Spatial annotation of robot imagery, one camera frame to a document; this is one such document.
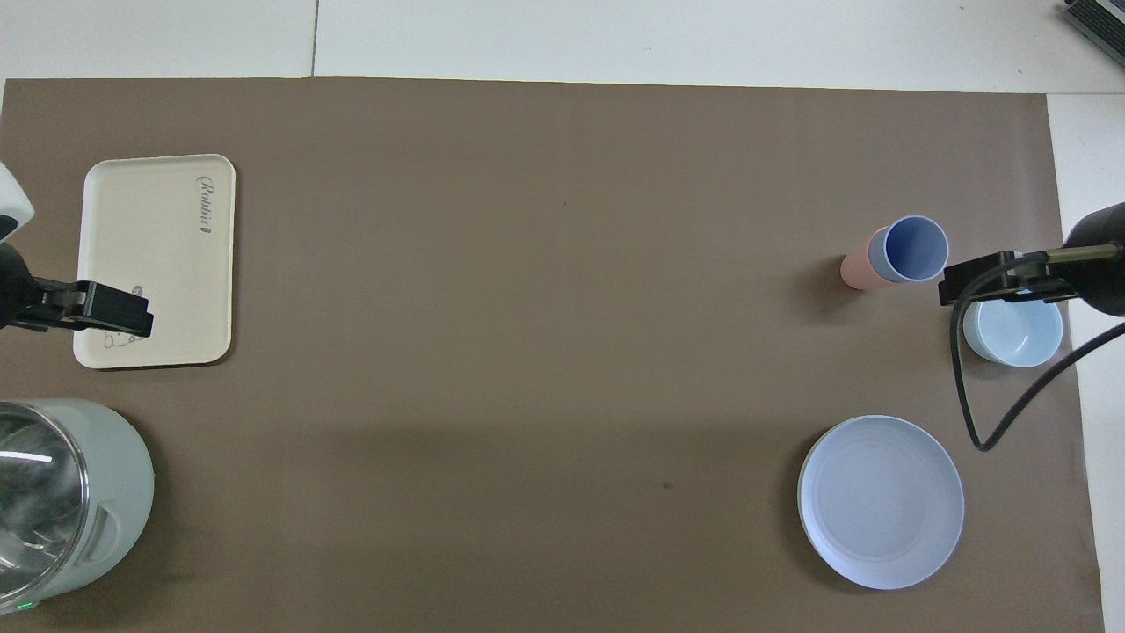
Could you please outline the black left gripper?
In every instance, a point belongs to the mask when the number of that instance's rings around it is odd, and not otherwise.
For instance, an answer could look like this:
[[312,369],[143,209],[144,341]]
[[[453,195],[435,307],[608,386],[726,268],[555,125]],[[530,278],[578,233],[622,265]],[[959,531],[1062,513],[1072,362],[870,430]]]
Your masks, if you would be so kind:
[[[35,296],[35,289],[39,301],[33,305],[33,325],[28,325],[20,314],[29,305],[28,296]],[[76,322],[71,319],[74,306]],[[1,244],[1,328],[80,331],[82,325],[148,338],[154,320],[146,297],[96,281],[63,283],[33,278],[20,253],[4,242]]]

